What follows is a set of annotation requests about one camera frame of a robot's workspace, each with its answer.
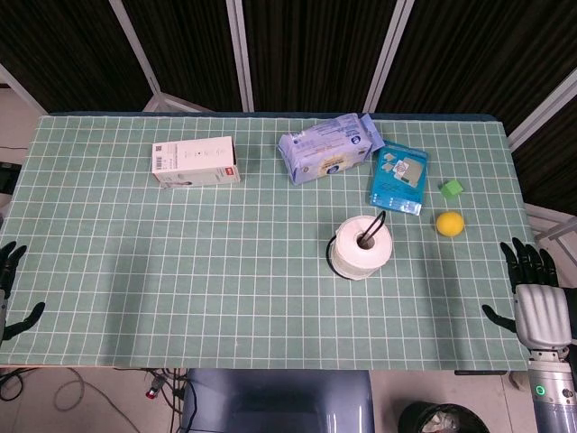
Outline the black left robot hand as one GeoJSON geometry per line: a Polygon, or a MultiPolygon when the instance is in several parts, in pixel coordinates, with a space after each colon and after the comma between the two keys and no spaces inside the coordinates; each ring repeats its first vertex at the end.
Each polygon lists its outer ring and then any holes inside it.
{"type": "Polygon", "coordinates": [[[15,241],[1,248],[1,343],[11,340],[36,325],[46,307],[44,302],[39,302],[24,320],[12,325],[6,324],[8,300],[12,293],[18,264],[26,249],[26,245],[16,247],[15,241]]]}

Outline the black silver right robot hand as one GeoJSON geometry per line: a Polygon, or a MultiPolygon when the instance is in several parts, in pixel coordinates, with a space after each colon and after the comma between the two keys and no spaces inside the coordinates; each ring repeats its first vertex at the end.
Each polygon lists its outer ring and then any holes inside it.
{"type": "Polygon", "coordinates": [[[530,351],[563,350],[575,343],[576,289],[560,286],[553,257],[516,237],[499,246],[508,267],[514,317],[505,318],[484,304],[485,316],[530,351]]]}

